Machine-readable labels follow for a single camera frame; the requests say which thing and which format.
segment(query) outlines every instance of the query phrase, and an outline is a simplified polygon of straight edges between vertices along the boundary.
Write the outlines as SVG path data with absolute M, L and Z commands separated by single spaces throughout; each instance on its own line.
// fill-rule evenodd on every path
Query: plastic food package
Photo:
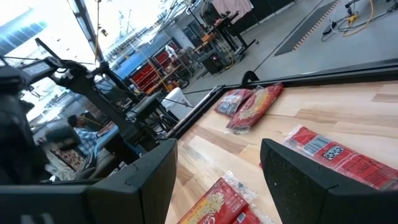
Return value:
M 256 193 L 227 172 L 178 223 L 231 223 L 254 198 Z
M 398 189 L 398 170 L 357 153 L 304 126 L 294 128 L 283 145 L 375 189 Z
M 218 102 L 214 110 L 228 116 L 234 116 L 241 103 L 251 96 L 255 91 L 256 90 L 246 89 L 230 90 Z
M 246 207 L 243 212 L 231 224 L 273 224 L 274 222 L 257 207 L 251 205 Z
M 249 132 L 250 128 L 255 125 L 279 96 L 282 89 L 283 84 L 278 83 L 257 90 L 232 117 L 226 128 L 234 134 Z

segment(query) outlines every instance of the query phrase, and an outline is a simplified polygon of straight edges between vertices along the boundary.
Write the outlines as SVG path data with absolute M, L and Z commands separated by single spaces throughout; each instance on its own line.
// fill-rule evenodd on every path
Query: man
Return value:
M 79 145 L 79 149 L 81 152 L 86 156 L 89 156 L 94 152 L 94 157 L 96 157 L 101 150 L 97 147 L 97 139 L 106 134 L 109 130 L 101 133 L 96 131 L 87 131 L 85 129 L 86 119 L 83 116 L 77 115 L 69 116 L 68 124 L 75 129 L 77 135 L 80 137 L 81 144 Z

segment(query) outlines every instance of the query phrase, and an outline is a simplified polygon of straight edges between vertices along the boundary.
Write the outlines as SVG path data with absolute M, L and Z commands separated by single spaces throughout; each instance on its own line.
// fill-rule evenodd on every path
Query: plaid shirt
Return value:
M 75 128 L 75 131 L 80 137 L 79 149 L 84 155 L 89 156 L 90 153 L 97 150 L 97 132 L 86 131 L 84 128 Z

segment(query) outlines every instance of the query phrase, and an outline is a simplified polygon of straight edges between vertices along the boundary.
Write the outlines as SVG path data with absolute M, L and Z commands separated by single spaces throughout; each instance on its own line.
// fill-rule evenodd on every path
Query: black mat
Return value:
M 327 15 L 336 7 L 337 1 L 326 4 L 315 10 L 313 14 L 294 32 L 292 36 L 280 47 L 274 56 L 296 50 L 306 38 L 319 26 Z

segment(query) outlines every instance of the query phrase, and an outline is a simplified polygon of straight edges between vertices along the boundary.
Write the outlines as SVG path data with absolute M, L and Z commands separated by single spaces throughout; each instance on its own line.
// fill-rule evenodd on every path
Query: concrete floor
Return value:
M 398 30 L 394 24 L 398 20 L 398 12 L 372 21 L 365 30 L 351 37 L 336 34 L 328 41 L 321 42 L 322 32 L 332 15 L 330 14 L 296 51 L 275 57 L 276 50 L 300 27 L 307 16 L 316 8 L 329 2 L 331 0 L 303 0 L 251 29 L 243 34 L 243 38 L 246 42 L 257 39 L 259 44 L 254 44 L 247 51 L 243 61 L 219 75 L 206 75 L 199 79 L 192 78 L 190 86 L 184 92 L 209 89 L 223 84 L 237 84 L 248 70 L 255 71 L 261 80 L 267 80 L 397 58 Z M 346 15 L 344 8 L 346 2 L 347 0 L 340 1 L 335 20 Z M 386 0 L 374 0 L 373 2 L 375 16 L 385 12 L 393 4 L 393 2 L 386 3 Z M 357 24 L 366 21 L 371 11 L 369 1 L 357 2 L 355 11 L 359 12 Z M 208 91 L 188 94 L 187 98 L 193 105 L 196 105 L 207 93 Z

